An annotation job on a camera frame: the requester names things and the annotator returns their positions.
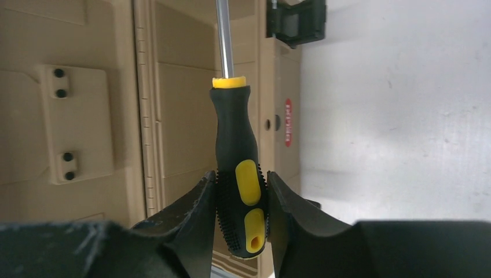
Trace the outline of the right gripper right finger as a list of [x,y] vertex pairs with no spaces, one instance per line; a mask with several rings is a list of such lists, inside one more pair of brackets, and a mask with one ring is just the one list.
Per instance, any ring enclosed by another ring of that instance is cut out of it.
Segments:
[[490,223],[346,224],[268,172],[276,277],[489,277]]

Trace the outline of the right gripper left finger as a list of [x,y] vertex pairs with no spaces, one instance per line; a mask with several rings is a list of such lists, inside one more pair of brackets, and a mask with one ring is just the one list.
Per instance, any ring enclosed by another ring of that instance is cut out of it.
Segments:
[[132,228],[112,221],[2,223],[1,276],[209,277],[215,179],[209,171]]

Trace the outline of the black yellow screwdriver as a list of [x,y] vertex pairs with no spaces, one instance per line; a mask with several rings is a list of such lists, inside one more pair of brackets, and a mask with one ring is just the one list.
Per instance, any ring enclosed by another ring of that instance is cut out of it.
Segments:
[[257,257],[267,236],[267,186],[248,116],[251,88],[234,73],[229,3],[216,1],[222,77],[212,80],[210,98],[217,115],[217,215],[230,253]]

